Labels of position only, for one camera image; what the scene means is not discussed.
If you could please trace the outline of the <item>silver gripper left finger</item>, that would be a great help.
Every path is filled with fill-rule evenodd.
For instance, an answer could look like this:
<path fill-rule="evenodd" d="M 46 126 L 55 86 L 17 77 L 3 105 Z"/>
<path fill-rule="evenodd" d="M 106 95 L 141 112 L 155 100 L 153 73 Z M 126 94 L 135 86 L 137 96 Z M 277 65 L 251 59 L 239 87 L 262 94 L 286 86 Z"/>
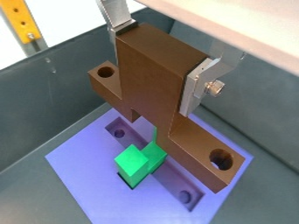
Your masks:
<path fill-rule="evenodd" d="M 117 36 L 138 27 L 138 22 L 131 18 L 127 0 L 97 0 L 97 2 L 107 22 L 111 42 L 117 43 Z"/>

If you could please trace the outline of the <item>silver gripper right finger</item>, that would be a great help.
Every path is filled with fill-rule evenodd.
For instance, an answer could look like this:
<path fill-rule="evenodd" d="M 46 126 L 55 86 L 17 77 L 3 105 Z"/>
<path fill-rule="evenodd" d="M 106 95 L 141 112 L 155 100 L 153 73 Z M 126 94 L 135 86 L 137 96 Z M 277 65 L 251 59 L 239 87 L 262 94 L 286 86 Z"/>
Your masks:
<path fill-rule="evenodd" d="M 214 40 L 210 56 L 191 70 L 182 93 L 181 114 L 189 116 L 202 103 L 205 95 L 217 97 L 226 84 L 219 80 L 230 73 L 243 60 L 246 53 L 227 43 Z"/>

